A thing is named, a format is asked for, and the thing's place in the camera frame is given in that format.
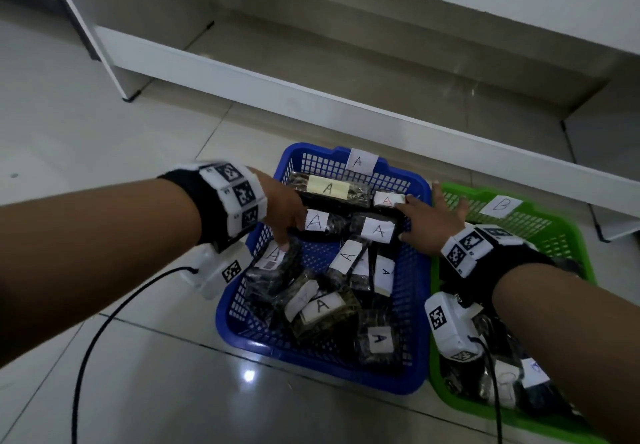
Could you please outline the person's right hand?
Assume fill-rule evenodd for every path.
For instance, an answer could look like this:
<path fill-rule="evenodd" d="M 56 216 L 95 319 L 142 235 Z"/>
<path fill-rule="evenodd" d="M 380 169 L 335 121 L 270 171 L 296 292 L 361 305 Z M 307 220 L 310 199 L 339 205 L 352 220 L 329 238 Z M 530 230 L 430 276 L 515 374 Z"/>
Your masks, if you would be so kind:
<path fill-rule="evenodd" d="M 468 214 L 468 199 L 460 198 L 455 209 L 450 210 L 439 181 L 431 183 L 432 205 L 406 195 L 406 204 L 396 206 L 411 222 L 411 228 L 421 234 L 421 246 L 412 246 L 419 253 L 438 256 L 445 243 L 460 233 L 465 226 Z"/>

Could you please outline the person's left hand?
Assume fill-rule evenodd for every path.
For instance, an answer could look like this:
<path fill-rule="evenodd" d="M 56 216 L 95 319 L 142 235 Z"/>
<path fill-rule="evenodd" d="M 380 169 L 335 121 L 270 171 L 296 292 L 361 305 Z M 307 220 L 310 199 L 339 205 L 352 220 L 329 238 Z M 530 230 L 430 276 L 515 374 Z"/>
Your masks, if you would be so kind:
<path fill-rule="evenodd" d="M 307 208 L 298 193 L 289 186 L 256 168 L 249 167 L 249 170 L 256 175 L 266 195 L 268 206 L 263 222 L 271 228 L 279 249 L 287 252 L 290 245 L 288 230 L 305 228 Z"/>

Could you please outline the person's right forearm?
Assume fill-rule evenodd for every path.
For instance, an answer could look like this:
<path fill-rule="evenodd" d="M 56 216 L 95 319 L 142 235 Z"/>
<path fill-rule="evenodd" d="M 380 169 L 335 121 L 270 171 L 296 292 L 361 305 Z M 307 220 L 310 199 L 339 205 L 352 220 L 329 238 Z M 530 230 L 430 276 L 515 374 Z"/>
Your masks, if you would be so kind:
<path fill-rule="evenodd" d="M 640 306 L 550 265 L 504 275 L 503 323 L 612 444 L 640 444 Z"/>

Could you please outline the person's left forearm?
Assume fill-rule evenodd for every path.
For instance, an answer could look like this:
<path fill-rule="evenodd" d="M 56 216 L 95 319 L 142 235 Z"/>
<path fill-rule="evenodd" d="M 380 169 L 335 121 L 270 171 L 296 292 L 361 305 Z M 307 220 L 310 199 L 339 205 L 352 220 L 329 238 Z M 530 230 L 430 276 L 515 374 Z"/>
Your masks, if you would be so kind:
<path fill-rule="evenodd" d="M 201 226 L 163 179 L 0 206 L 0 368 L 186 253 Z"/>

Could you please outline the long packet with yellow label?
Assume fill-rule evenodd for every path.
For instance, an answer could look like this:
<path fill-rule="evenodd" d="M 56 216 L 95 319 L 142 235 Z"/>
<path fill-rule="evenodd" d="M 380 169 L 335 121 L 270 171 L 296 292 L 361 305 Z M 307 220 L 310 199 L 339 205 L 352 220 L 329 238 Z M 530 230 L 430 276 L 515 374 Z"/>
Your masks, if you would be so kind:
<path fill-rule="evenodd" d="M 329 179 L 302 172 L 292 172 L 287 185 L 314 203 L 326 202 L 361 209 L 395 209 L 406 204 L 406 195 L 403 193 L 377 190 L 362 182 Z"/>

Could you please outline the black wristband with marker tags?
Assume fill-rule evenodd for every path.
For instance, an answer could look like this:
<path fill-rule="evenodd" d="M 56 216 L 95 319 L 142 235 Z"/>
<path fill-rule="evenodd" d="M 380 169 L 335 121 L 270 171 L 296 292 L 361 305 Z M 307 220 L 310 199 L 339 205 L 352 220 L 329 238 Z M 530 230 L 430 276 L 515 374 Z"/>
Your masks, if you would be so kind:
<path fill-rule="evenodd" d="M 499 280 L 527 264 L 555 267 L 554 261 L 533 244 L 496 224 L 468 224 L 441 249 L 449 267 L 445 285 L 465 301 L 492 308 Z"/>
<path fill-rule="evenodd" d="M 218 253 L 251 232 L 266 216 L 268 200 L 257 175 L 240 163 L 218 159 L 178 165 L 159 176 L 183 190 L 201 221 L 198 245 Z"/>

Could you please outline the blue plastic basket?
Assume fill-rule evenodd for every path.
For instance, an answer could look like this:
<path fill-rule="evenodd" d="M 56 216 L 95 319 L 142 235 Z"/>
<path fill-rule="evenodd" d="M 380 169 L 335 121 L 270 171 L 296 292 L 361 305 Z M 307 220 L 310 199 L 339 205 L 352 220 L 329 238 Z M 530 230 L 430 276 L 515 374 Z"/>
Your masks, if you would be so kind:
<path fill-rule="evenodd" d="M 417 173 L 390 166 L 380 158 L 371 176 L 346 169 L 350 149 L 327 149 L 310 143 L 294 143 L 284 149 L 275 178 L 286 182 L 292 172 L 311 173 L 340 181 L 369 184 L 374 189 L 390 189 L 429 202 L 431 188 Z M 267 356 L 298 367 L 314 370 L 377 390 L 407 395 L 428 377 L 429 319 L 424 302 L 431 285 L 431 261 L 404 244 L 396 258 L 391 295 L 393 316 L 399 330 L 401 368 L 396 373 L 369 370 L 348 357 L 345 345 L 332 339 L 308 346 L 298 345 L 292 336 L 268 329 L 249 309 L 243 276 L 233 279 L 224 290 L 216 309 L 216 329 L 232 347 Z"/>

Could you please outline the pile of dark labelled packets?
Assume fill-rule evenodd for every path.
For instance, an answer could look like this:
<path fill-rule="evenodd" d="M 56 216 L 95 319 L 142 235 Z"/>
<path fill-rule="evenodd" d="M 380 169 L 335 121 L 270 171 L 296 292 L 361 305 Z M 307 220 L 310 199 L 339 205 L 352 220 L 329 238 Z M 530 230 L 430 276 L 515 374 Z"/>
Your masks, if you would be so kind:
<path fill-rule="evenodd" d="M 401 342 L 391 299 L 405 196 L 301 198 L 305 227 L 289 229 L 289 250 L 272 240 L 246 271 L 253 315 L 298 347 L 332 342 L 345 359 L 394 372 Z"/>

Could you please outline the white paper basket label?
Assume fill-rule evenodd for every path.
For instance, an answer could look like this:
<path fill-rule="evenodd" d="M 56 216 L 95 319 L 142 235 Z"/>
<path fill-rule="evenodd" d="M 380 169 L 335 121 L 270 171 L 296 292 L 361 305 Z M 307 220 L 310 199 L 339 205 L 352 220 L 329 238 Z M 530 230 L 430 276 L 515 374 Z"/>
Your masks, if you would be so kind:
<path fill-rule="evenodd" d="M 350 149 L 346 170 L 365 176 L 372 176 L 379 158 L 378 155 L 364 150 Z"/>
<path fill-rule="evenodd" d="M 524 201 L 518 198 L 497 195 L 479 211 L 479 214 L 501 220 L 506 218 L 523 203 Z"/>

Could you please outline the white shelf unit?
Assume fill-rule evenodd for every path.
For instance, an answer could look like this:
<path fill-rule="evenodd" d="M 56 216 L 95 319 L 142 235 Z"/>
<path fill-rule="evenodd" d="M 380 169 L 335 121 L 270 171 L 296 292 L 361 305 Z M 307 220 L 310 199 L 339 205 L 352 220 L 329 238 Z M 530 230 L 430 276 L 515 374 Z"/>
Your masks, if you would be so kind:
<path fill-rule="evenodd" d="M 60 0 L 152 79 L 588 204 L 640 235 L 640 55 L 440 0 Z"/>

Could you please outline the green plastic basket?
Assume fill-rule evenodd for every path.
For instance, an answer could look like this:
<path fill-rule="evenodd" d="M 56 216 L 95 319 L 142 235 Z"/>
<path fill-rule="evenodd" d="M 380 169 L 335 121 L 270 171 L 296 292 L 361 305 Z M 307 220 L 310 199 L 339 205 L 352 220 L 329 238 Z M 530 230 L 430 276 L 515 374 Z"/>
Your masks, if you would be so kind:
<path fill-rule="evenodd" d="M 479 211 L 498 195 L 496 191 L 472 189 L 453 183 L 443 184 L 442 191 L 449 207 L 456 207 L 460 197 L 468 199 L 468 222 L 498 224 L 531 242 L 540 252 L 559 262 L 563 269 L 575 273 L 591 285 L 597 285 L 584 239 L 580 230 L 572 222 L 545 212 L 528 201 L 524 201 L 506 218 L 498 220 L 479 214 Z M 495 408 L 448 391 L 440 373 L 441 361 L 435 341 L 432 340 L 430 345 L 429 379 L 438 396 L 455 410 L 491 421 L 495 431 Z M 608 444 L 590 428 L 581 415 L 571 418 L 560 415 L 535 417 L 519 409 L 501 408 L 501 424 L 503 432 L 508 431 L 510 440 L 515 440 L 519 432 L 523 431 L 569 444 Z"/>

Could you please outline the heap of dark packets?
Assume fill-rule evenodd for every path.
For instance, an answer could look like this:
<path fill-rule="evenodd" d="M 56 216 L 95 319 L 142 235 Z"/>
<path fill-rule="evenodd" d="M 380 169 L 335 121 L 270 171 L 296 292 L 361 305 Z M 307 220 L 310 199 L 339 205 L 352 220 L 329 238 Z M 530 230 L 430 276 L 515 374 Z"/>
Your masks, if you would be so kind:
<path fill-rule="evenodd" d="M 438 288 L 433 294 L 446 292 L 468 308 L 473 302 L 465 301 L 446 287 L 444 279 L 448 269 L 445 262 L 439 263 Z M 484 348 L 480 359 L 467 363 L 445 359 L 435 343 L 441 361 L 440 373 L 448 391 L 493 408 L 498 402 L 502 409 L 519 409 L 535 417 L 579 415 L 493 308 L 483 307 L 472 321 L 480 337 L 477 342 Z"/>

